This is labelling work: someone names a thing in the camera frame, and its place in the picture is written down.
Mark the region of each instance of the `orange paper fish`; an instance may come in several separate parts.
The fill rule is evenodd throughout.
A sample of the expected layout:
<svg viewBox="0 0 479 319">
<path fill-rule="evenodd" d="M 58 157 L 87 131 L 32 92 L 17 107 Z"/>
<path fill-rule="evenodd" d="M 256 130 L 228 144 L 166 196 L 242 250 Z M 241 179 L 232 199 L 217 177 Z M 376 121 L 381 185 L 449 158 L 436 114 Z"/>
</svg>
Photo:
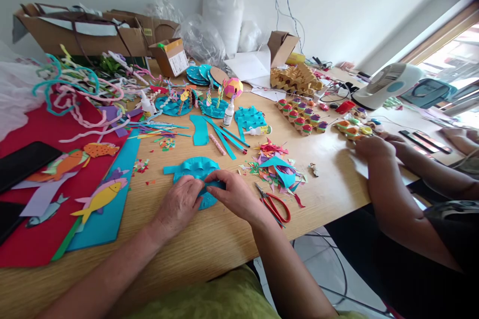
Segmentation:
<svg viewBox="0 0 479 319">
<path fill-rule="evenodd" d="M 83 150 L 93 158 L 104 155 L 114 156 L 120 148 L 110 143 L 90 143 L 83 147 Z"/>
<path fill-rule="evenodd" d="M 74 150 L 69 154 L 62 155 L 55 162 L 52 162 L 47 170 L 37 172 L 27 177 L 25 180 L 34 182 L 45 182 L 48 180 L 60 180 L 64 173 L 69 172 L 80 163 L 85 162 L 88 156 L 82 150 Z"/>
</svg>

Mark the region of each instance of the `fan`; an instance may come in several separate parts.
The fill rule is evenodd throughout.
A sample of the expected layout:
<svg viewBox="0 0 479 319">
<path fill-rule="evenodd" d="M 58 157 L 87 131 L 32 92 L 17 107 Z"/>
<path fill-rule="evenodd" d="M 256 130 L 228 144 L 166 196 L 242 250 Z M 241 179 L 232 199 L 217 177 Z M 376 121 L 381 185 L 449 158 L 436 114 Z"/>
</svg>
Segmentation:
<svg viewBox="0 0 479 319">
<path fill-rule="evenodd" d="M 377 110 L 388 98 L 399 96 L 413 87 L 422 75 L 419 67 L 393 63 L 379 71 L 366 87 L 353 93 L 351 99 L 366 110 Z"/>
</svg>

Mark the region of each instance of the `white glue bottle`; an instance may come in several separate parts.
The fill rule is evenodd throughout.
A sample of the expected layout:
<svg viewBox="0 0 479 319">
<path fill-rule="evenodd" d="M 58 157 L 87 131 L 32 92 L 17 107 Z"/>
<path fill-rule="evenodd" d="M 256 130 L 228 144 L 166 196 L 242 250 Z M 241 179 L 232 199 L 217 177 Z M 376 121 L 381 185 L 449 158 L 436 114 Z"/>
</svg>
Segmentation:
<svg viewBox="0 0 479 319">
<path fill-rule="evenodd" d="M 140 93 L 141 93 L 141 100 L 140 100 L 141 109 L 143 110 L 147 118 L 153 116 L 156 113 L 155 107 L 153 107 L 153 105 L 151 104 L 151 101 L 148 99 L 148 97 L 146 97 L 143 90 L 140 90 Z"/>
<path fill-rule="evenodd" d="M 225 111 L 225 116 L 223 117 L 223 126 L 228 127 L 231 125 L 231 121 L 233 119 L 233 115 L 235 114 L 235 100 L 231 99 L 230 104 L 228 105 L 228 108 Z"/>
</svg>

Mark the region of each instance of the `red scissors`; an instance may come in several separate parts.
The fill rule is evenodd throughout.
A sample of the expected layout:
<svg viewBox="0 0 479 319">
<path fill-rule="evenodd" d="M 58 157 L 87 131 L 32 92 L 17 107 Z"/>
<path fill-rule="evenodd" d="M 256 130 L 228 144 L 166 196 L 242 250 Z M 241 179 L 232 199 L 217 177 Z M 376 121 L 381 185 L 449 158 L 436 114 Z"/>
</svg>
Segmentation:
<svg viewBox="0 0 479 319">
<path fill-rule="evenodd" d="M 259 193 L 261 195 L 261 197 L 259 198 L 261 202 L 266 206 L 266 208 L 269 209 L 269 211 L 271 212 L 273 217 L 276 219 L 276 221 L 284 228 L 283 223 L 288 223 L 291 220 L 291 213 L 289 212 L 289 209 L 286 206 L 286 204 L 275 195 L 271 193 L 264 193 L 261 187 L 256 182 L 254 184 L 258 188 Z M 286 219 L 284 219 L 279 213 L 279 211 L 277 210 L 276 206 L 273 203 L 273 199 L 276 199 L 283 206 L 284 210 L 286 211 Z"/>
</svg>

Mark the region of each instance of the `hand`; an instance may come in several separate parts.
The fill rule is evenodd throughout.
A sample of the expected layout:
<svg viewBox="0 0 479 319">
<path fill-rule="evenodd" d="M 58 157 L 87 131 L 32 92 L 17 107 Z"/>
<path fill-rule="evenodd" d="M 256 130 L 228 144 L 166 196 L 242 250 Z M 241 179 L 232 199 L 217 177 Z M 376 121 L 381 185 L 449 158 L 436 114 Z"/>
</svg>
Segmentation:
<svg viewBox="0 0 479 319">
<path fill-rule="evenodd" d="M 396 149 L 391 143 L 373 136 L 356 141 L 356 153 L 370 161 L 374 158 L 393 158 L 396 156 Z"/>
<path fill-rule="evenodd" d="M 203 200 L 198 194 L 204 186 L 203 181 L 185 175 L 170 188 L 150 223 L 154 239 L 167 242 L 186 228 L 198 212 Z"/>
<path fill-rule="evenodd" d="M 244 219 L 251 225 L 258 223 L 258 221 L 263 222 L 267 218 L 265 215 L 273 218 L 259 200 L 259 195 L 253 194 L 248 184 L 239 174 L 220 169 L 211 172 L 206 177 L 205 182 L 209 183 L 216 180 L 224 182 L 226 190 L 209 186 L 207 191 L 239 218 Z"/>
</svg>

